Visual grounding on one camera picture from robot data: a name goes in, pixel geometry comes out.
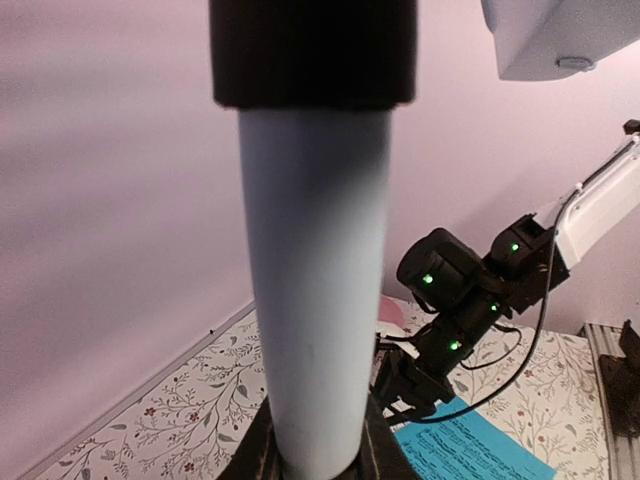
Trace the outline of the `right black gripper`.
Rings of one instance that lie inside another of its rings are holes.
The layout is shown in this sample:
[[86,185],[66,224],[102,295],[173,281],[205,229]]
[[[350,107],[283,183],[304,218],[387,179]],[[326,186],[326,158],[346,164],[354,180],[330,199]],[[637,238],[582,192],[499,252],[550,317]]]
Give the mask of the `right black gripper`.
[[455,398],[446,376],[438,377],[421,370],[412,357],[399,347],[377,348],[382,353],[371,394],[381,410],[388,410],[389,425],[421,423],[432,417],[438,402]]

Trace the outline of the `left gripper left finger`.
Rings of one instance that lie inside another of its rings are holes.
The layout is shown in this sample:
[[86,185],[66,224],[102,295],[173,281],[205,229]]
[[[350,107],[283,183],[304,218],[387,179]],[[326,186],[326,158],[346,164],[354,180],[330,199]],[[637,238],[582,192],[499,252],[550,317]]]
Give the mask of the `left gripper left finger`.
[[280,454],[276,444],[270,403],[265,399],[220,480],[276,480],[280,478]]

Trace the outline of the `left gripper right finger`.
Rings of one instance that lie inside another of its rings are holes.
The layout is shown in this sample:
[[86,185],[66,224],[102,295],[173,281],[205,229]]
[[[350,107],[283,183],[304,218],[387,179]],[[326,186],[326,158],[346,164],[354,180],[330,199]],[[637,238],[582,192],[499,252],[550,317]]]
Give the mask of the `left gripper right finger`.
[[357,478],[419,480],[372,394],[368,395],[357,457]]

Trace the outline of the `blue sheet music page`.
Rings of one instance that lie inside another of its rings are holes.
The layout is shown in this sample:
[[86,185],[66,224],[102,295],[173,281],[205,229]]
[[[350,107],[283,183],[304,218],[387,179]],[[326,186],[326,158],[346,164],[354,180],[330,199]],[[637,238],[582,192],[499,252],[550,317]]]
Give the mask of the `blue sheet music page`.
[[395,431],[422,479],[552,479],[556,470],[477,412]]

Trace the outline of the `light blue music stand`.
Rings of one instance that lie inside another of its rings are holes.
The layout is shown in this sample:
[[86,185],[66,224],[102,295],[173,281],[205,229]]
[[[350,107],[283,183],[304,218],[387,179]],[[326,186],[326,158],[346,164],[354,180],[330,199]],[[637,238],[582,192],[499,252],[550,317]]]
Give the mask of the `light blue music stand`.
[[279,479],[358,479],[376,333],[388,327],[378,307],[392,115],[416,96],[423,8],[208,5],[213,98],[238,115]]

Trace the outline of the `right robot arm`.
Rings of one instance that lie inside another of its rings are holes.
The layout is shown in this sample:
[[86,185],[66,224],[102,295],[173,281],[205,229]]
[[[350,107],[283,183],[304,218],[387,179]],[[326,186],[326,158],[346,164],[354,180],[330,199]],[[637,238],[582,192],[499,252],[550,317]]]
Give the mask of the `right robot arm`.
[[500,232],[485,256],[444,228],[405,253],[396,278],[434,318],[409,335],[377,328],[376,348],[384,357],[370,394],[389,411],[389,425],[453,420],[488,402],[436,413],[438,404],[455,397],[449,374],[499,319],[534,305],[544,318],[550,292],[638,207],[638,120],[627,121],[623,131],[624,140],[602,165],[556,202]]

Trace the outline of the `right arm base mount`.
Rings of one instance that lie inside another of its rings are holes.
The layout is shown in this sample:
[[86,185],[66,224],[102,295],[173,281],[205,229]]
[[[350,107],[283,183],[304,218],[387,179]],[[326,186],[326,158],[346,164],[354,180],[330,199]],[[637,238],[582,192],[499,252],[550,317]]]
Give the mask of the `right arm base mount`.
[[623,357],[602,354],[598,364],[613,432],[639,437],[639,335],[626,320],[619,340]]

